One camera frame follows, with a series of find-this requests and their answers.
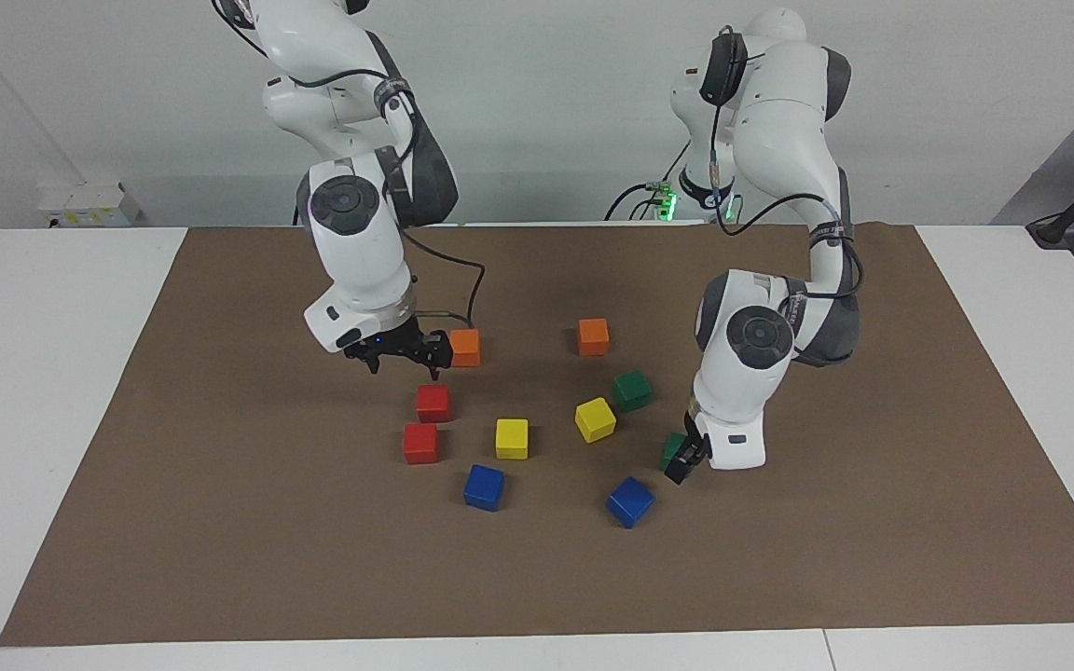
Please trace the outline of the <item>red wooden block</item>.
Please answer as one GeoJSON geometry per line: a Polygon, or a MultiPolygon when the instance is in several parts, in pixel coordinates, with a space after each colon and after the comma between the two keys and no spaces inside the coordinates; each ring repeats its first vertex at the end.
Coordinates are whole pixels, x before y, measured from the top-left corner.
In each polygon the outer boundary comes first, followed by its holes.
{"type": "Polygon", "coordinates": [[[453,415],[450,388],[436,382],[417,386],[413,407],[420,423],[448,423],[453,415]]]}
{"type": "Polygon", "coordinates": [[[402,455],[408,464],[435,464],[440,461],[438,425],[408,423],[402,433],[402,455]]]}

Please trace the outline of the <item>blue wooden block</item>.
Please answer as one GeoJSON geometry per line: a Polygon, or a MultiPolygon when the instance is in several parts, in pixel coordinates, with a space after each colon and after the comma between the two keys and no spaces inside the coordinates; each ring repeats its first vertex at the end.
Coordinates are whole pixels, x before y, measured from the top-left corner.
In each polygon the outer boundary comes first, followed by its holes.
{"type": "Polygon", "coordinates": [[[499,469],[487,466],[487,464],[473,464],[461,496],[465,505],[475,509],[496,513],[500,509],[506,477],[499,469]]]}
{"type": "Polygon", "coordinates": [[[653,491],[629,476],[609,494],[606,510],[622,527],[634,529],[655,501],[653,491]]]}

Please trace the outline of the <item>brown table mat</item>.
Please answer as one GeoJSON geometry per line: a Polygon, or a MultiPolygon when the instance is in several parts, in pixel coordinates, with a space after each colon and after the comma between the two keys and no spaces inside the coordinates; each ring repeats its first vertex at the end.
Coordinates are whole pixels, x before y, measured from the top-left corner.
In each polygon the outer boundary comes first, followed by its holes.
{"type": "Polygon", "coordinates": [[[408,464],[429,374],[326,355],[301,230],[193,229],[0,636],[6,646],[1074,622],[1074,502],[919,234],[869,224],[861,339],[793,365],[767,463],[661,475],[703,286],[806,275],[802,227],[434,228],[489,267],[482,363],[442,374],[440,461],[408,464]],[[605,356],[578,355],[581,319],[605,356]],[[654,390],[622,413],[613,378],[654,390]],[[575,407],[608,400],[584,442],[575,407]],[[495,458],[499,418],[529,458],[495,458]],[[463,501],[473,464],[500,509],[463,501]],[[606,510],[626,477],[656,501],[606,510]]]}

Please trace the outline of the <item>yellow wooden block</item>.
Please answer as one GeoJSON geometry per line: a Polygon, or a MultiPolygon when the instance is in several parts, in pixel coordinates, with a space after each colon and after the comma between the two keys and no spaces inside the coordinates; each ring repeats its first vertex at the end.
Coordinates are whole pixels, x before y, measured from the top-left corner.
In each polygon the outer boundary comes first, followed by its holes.
{"type": "Polygon", "coordinates": [[[496,420],[494,450],[496,460],[528,460],[529,421],[526,418],[499,418],[496,420]]]}
{"type": "Polygon", "coordinates": [[[576,428],[587,444],[611,436],[616,426],[613,409],[604,398],[594,398],[576,406],[574,421],[576,428]]]}

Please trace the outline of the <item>white power strip box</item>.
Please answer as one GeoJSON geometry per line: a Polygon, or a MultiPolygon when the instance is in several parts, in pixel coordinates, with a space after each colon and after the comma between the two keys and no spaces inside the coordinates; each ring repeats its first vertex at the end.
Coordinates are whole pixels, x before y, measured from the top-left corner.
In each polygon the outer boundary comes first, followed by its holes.
{"type": "Polygon", "coordinates": [[[46,227],[139,227],[145,221],[122,183],[44,187],[37,211],[46,227]]]}

